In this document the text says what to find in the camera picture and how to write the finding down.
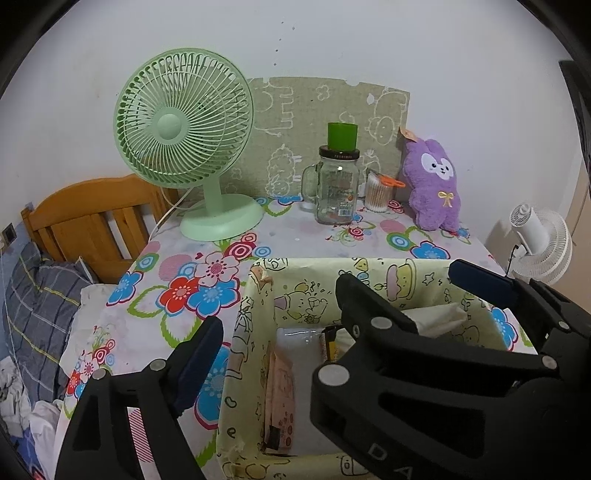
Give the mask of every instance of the storage basket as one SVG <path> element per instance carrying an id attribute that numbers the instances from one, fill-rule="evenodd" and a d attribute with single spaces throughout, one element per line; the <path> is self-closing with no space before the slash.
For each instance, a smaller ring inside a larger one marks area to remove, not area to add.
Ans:
<path id="1" fill-rule="evenodd" d="M 223 388 L 217 456 L 224 474 L 253 480 L 373 478 L 344 453 L 282 457 L 261 451 L 269 356 L 277 328 L 338 323 L 335 283 L 349 272 L 400 309 L 460 303 L 468 320 L 441 341 L 506 349 L 490 305 L 452 285 L 449 264 L 399 258 L 258 260 L 246 282 Z"/>

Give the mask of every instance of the wooden headboard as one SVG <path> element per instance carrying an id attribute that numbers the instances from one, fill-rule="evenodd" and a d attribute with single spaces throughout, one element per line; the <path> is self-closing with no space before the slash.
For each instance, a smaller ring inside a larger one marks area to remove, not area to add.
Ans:
<path id="1" fill-rule="evenodd" d="M 173 203 L 176 190 L 165 189 Z M 104 283 L 117 283 L 148 242 L 139 207 L 148 204 L 158 222 L 168 211 L 160 188 L 136 175 L 75 183 L 21 212 L 29 236 L 55 260 L 82 257 Z M 113 212 L 133 260 L 123 258 L 105 213 Z"/>

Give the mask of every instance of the plaid pillow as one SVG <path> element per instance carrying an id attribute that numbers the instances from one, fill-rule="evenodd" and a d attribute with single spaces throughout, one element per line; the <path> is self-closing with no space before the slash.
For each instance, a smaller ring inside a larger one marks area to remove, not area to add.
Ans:
<path id="1" fill-rule="evenodd" d="M 74 264 L 74 268 L 77 270 L 78 273 L 81 273 L 84 278 L 86 278 L 90 283 L 100 283 L 99 277 L 96 276 L 96 273 L 88 263 L 84 261 L 84 258 L 78 257 L 76 263 Z"/>
<path id="2" fill-rule="evenodd" d="M 31 405 L 63 398 L 68 377 L 59 361 L 80 306 L 80 291 L 90 284 L 76 266 L 41 256 L 35 243 L 22 250 L 7 285 L 2 320 L 8 351 L 22 374 Z"/>

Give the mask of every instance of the blue flower print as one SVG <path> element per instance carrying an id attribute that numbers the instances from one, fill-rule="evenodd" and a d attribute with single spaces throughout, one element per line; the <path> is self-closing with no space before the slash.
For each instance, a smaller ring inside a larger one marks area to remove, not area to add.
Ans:
<path id="1" fill-rule="evenodd" d="M 159 258 L 160 256 L 158 254 L 145 254 L 143 257 L 138 258 L 138 261 L 135 263 L 135 269 L 139 272 L 146 273 L 155 267 Z"/>
<path id="2" fill-rule="evenodd" d="M 187 300 L 187 308 L 205 319 L 217 315 L 221 309 L 227 309 L 240 301 L 239 284 L 235 278 L 230 281 L 218 281 L 213 287 L 199 285 L 199 291 Z"/>
<path id="3" fill-rule="evenodd" d="M 410 252 L 415 258 L 428 258 L 431 260 L 447 260 L 450 258 L 447 250 L 428 240 L 423 240 L 420 245 L 415 245 L 410 249 Z"/>
<path id="4" fill-rule="evenodd" d="M 107 306 L 115 305 L 117 303 L 125 303 L 130 301 L 135 295 L 135 286 L 144 278 L 142 272 L 125 272 L 119 284 L 113 290 L 113 293 L 107 300 Z"/>
<path id="5" fill-rule="evenodd" d="M 416 247 L 416 245 L 410 241 L 410 238 L 406 233 L 389 233 L 386 236 L 386 241 L 391 247 L 403 252 L 408 252 L 411 248 Z"/>
<path id="6" fill-rule="evenodd" d="M 76 390 L 74 392 L 74 395 L 76 396 L 76 398 L 80 398 L 82 396 L 82 392 L 84 391 L 84 387 L 86 386 L 85 383 L 79 383 L 76 386 Z"/>
<path id="7" fill-rule="evenodd" d="M 195 273 L 195 267 L 197 266 L 197 262 L 188 262 L 178 269 L 178 276 L 191 278 Z"/>
<path id="8" fill-rule="evenodd" d="M 464 227 L 460 227 L 460 229 L 457 231 L 457 234 L 459 236 L 464 237 L 464 238 L 470 238 L 470 232 L 468 231 L 467 228 L 464 228 Z"/>
<path id="9" fill-rule="evenodd" d="M 279 205 L 291 205 L 292 203 L 295 202 L 302 202 L 304 200 L 304 198 L 302 197 L 302 195 L 289 195 L 286 197 L 277 197 L 277 203 L 279 203 Z"/>
<path id="10" fill-rule="evenodd" d="M 258 258 L 265 258 L 271 255 L 271 249 L 269 247 L 256 247 L 253 250 L 252 255 Z"/>
<path id="11" fill-rule="evenodd" d="M 217 428 L 229 356 L 230 344 L 224 342 L 195 401 L 195 418 L 207 430 Z"/>
<path id="12" fill-rule="evenodd" d="M 513 325 L 507 321 L 507 315 L 501 309 L 494 307 L 491 311 L 491 315 L 495 320 L 496 327 L 503 336 L 503 342 L 507 350 L 512 351 L 513 346 L 517 342 L 517 332 Z"/>

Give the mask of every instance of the pink flower print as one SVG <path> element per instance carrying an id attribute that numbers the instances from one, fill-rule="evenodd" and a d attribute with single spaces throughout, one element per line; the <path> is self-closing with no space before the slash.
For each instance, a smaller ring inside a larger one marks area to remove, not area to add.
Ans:
<path id="1" fill-rule="evenodd" d="M 205 263 L 195 267 L 194 276 L 204 287 L 213 287 L 218 281 L 229 282 L 238 273 L 238 260 L 233 255 L 224 257 L 222 252 L 214 252 L 205 257 Z"/>
<path id="2" fill-rule="evenodd" d="M 92 372 L 99 368 L 99 363 L 96 358 L 93 357 L 92 352 L 87 353 L 82 359 L 80 359 L 80 380 L 82 383 L 88 382 L 88 379 L 92 375 Z"/>

